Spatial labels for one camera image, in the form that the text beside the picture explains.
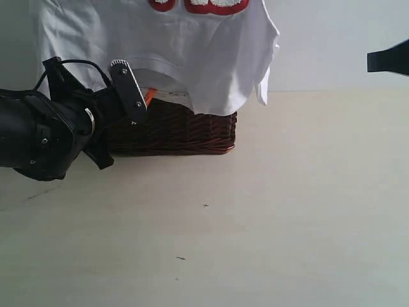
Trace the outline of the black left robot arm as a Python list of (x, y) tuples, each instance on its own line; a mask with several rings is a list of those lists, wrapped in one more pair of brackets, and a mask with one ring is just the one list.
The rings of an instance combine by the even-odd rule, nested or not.
[(25, 177), (49, 182), (62, 180), (81, 152), (100, 169), (114, 163), (107, 129), (129, 117), (141, 123), (148, 105), (129, 63), (111, 62), (100, 73), (105, 88), (88, 89), (53, 57), (43, 62), (41, 80), (48, 80), (46, 97), (32, 90), (1, 90), (1, 167)]

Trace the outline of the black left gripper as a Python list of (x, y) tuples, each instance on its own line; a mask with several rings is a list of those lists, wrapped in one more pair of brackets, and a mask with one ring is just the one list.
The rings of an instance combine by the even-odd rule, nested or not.
[(147, 105), (129, 63), (114, 59), (109, 73), (110, 86), (97, 91), (85, 87), (72, 90), (75, 146), (79, 150), (108, 150), (112, 125), (126, 117), (134, 123), (147, 118)]

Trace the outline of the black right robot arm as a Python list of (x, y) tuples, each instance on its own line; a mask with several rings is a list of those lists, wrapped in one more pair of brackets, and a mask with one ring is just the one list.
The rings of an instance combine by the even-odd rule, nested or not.
[(367, 54), (367, 71), (409, 75), (409, 41), (405, 40), (389, 49)]

